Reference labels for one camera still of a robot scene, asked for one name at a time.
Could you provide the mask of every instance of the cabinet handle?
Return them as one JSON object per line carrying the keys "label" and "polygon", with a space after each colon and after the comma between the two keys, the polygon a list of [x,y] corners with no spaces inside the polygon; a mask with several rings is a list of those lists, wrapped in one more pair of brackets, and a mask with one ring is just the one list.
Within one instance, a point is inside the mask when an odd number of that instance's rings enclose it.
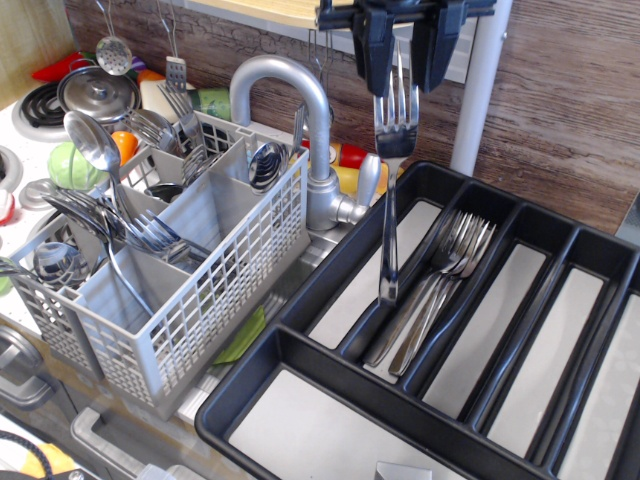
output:
{"label": "cabinet handle", "polygon": [[86,407],[71,422],[71,436],[85,449],[99,458],[105,467],[116,470],[132,480],[139,478],[204,480],[204,478],[183,466],[174,466],[165,471],[154,465],[144,465],[96,434],[93,431],[93,427],[98,420],[100,420],[100,414],[91,407]]}
{"label": "cabinet handle", "polygon": [[[42,365],[42,356],[29,341],[15,330],[0,326],[0,372],[11,364],[21,364],[29,370],[37,370]],[[41,378],[33,376],[22,385],[16,385],[0,376],[0,398],[15,405],[20,410],[35,410],[44,405],[54,394],[53,388]]]}

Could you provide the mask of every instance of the faucet handle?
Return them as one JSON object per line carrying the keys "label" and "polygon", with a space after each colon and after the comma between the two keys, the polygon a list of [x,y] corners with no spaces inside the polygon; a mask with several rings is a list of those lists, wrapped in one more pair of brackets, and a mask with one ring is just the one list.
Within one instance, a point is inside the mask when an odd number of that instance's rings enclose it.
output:
{"label": "faucet handle", "polygon": [[358,175],[358,192],[356,195],[356,203],[358,205],[368,207],[376,193],[378,182],[380,181],[380,173],[382,171],[382,162],[380,157],[373,153],[368,153],[360,165],[360,173]]}

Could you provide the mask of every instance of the wood grain backsplash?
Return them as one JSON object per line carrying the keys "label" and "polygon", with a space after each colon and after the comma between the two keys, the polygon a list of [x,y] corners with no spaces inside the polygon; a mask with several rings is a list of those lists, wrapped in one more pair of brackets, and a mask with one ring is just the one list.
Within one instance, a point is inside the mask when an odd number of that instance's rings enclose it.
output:
{"label": "wood grain backsplash", "polygon": [[74,51],[63,0],[0,2],[0,109],[41,83],[31,73]]}
{"label": "wood grain backsplash", "polygon": [[[106,34],[93,0],[65,0],[79,46]],[[116,34],[163,72],[167,35],[155,0],[113,0]],[[307,64],[306,43],[176,8],[180,56],[197,87],[227,86],[248,58],[270,53]],[[475,176],[614,233],[640,188],[640,9],[634,2],[516,0]],[[445,82],[421,98],[413,159],[447,165],[464,87]],[[329,99],[333,139],[374,150],[372,101],[352,56],[336,52]],[[293,129],[301,97],[278,80],[252,91],[253,119]]]}

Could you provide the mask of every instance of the faucet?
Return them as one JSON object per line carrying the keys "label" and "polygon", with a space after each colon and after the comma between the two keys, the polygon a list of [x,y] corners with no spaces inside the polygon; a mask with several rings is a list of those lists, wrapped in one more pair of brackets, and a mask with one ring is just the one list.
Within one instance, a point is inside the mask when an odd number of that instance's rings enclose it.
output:
{"label": "faucet", "polygon": [[278,55],[260,55],[245,61],[234,73],[229,86],[231,120],[245,127],[251,123],[251,87],[256,81],[269,77],[295,87],[309,112],[311,169],[307,179],[307,227],[310,230],[329,230],[340,222],[355,224],[366,213],[375,193],[380,176],[380,159],[370,156],[367,168],[361,167],[357,200],[340,193],[338,176],[330,167],[329,159],[329,101],[322,85],[308,69]]}

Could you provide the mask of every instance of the white pole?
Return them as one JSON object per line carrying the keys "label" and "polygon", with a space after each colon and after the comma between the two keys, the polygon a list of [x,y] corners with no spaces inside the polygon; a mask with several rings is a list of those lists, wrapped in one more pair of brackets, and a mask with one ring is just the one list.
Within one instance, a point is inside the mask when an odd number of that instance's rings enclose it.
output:
{"label": "white pole", "polygon": [[478,20],[451,157],[451,168],[465,175],[473,175],[476,165],[512,3],[498,0],[495,14]]}

